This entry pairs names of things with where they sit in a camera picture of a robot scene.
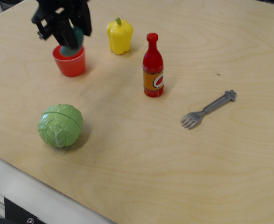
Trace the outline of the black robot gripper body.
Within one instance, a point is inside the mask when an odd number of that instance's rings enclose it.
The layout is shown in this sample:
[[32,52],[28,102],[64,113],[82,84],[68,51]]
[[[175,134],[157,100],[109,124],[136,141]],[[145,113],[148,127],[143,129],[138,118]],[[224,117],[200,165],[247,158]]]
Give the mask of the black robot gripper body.
[[38,9],[33,15],[31,21],[38,27],[40,39],[48,39],[52,35],[50,20],[63,19],[70,17],[74,13],[74,6],[88,4],[86,0],[39,0]]

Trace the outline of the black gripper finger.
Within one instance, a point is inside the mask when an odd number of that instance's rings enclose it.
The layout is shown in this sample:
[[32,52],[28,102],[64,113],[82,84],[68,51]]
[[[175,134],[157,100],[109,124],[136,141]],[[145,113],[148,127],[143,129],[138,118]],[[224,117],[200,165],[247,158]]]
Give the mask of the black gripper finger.
[[78,42],[68,18],[51,18],[50,23],[52,27],[52,35],[60,45],[70,49],[78,48]]
[[75,27],[80,27],[85,36],[90,36],[92,32],[91,16],[87,4],[74,6],[74,13],[70,21]]

